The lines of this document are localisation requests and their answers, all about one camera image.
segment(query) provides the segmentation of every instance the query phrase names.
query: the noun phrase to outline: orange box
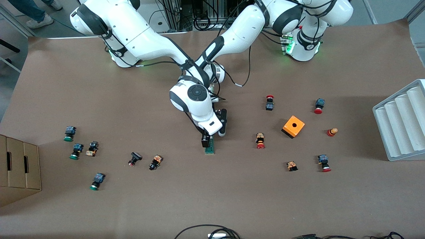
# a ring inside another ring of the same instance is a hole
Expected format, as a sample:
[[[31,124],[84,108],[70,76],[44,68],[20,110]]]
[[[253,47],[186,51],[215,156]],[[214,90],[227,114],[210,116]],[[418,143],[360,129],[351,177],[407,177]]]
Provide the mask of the orange box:
[[[282,127],[282,132],[293,139],[300,133],[304,125],[305,124],[297,117],[291,116],[288,122],[286,122],[286,124]]]

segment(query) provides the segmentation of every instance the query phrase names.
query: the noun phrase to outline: green led light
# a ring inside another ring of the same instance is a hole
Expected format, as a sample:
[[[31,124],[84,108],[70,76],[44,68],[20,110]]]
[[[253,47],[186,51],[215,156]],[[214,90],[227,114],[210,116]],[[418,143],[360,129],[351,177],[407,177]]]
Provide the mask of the green led light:
[[[317,45],[317,48],[316,48],[316,52],[315,52],[315,54],[319,52],[319,46],[320,46],[320,42],[319,42],[319,44]]]

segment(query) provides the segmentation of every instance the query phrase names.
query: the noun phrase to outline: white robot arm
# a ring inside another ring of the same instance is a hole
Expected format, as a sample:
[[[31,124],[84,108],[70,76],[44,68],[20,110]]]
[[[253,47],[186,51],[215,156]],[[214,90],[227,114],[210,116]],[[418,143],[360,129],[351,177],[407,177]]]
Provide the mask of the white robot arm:
[[[222,123],[213,111],[207,92],[212,78],[171,39],[157,34],[129,0],[88,0],[70,15],[74,28],[101,37],[113,60],[121,67],[140,59],[171,57],[191,77],[179,79],[170,90],[170,100],[179,110],[192,114],[196,125],[213,135]]]
[[[353,14],[348,0],[298,0],[306,10],[302,28],[288,33],[285,53],[298,61],[311,60],[317,53],[320,39],[328,24],[339,26]]]

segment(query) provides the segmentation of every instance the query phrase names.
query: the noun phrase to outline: floor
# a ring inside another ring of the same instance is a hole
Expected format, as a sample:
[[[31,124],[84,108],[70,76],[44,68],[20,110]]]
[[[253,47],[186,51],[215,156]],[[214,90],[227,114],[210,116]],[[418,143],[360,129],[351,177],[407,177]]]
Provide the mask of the floor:
[[[65,1],[59,0],[64,9],[61,11],[55,11],[54,9],[46,6],[40,0],[35,0],[38,6],[45,9],[46,12],[51,15],[56,21],[50,26],[35,29],[34,33],[38,37],[79,37],[81,34],[71,28],[69,21],[69,14],[78,6],[78,3],[74,0]],[[372,10],[376,16],[378,23],[388,23],[400,18],[403,18],[405,14],[416,5],[418,0],[373,0],[371,2]],[[6,6],[20,22],[25,23],[29,18],[22,15],[19,11],[14,9],[7,0],[0,0],[0,3]],[[366,9],[362,0],[352,0],[354,7],[354,14],[351,19],[345,24],[346,26],[356,25],[369,25],[371,24]],[[149,3],[143,4],[143,8],[140,8],[139,12],[143,17],[149,19],[150,13],[161,8],[156,4]],[[167,25],[162,24],[164,17],[162,14],[153,15],[151,20],[151,26],[156,31],[166,31]],[[421,14],[413,23],[410,25],[410,33],[413,43],[425,42],[425,31],[421,31],[425,27],[425,14]],[[3,58],[9,58],[13,64],[18,68],[22,69],[26,55],[28,53],[27,39],[22,36],[16,29],[14,29],[6,20],[0,20],[0,38],[13,43],[16,47],[21,49],[20,53],[14,53],[8,49],[0,46],[0,56]],[[418,48],[418,55],[422,59],[425,59],[425,48]],[[15,70],[0,62],[0,119],[3,117],[6,111],[11,95],[13,93],[14,86],[18,80],[19,73]]]

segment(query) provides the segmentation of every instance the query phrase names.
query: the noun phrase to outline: metal frame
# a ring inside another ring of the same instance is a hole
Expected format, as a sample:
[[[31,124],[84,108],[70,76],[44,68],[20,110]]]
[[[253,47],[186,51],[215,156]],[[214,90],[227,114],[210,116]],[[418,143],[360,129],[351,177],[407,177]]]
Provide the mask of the metal frame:
[[[366,11],[368,12],[368,15],[372,24],[378,24],[378,21],[376,21],[375,14],[373,14],[372,7],[369,3],[369,0],[363,0],[363,4],[365,5]]]
[[[176,12],[175,7],[180,8],[180,6],[173,6],[172,0],[162,0],[165,16],[167,17],[168,26],[170,29],[179,30],[179,20],[177,16],[173,14]]]
[[[412,23],[423,11],[425,10],[425,0],[420,0],[413,8],[410,10],[404,18],[407,18],[407,22]]]
[[[26,38],[35,37],[35,33],[31,31],[27,26],[20,23],[16,19],[15,15],[9,12],[9,10],[7,10],[7,8],[2,4],[0,4],[0,14],[2,14],[4,18],[10,23],[10,25],[15,27]]]

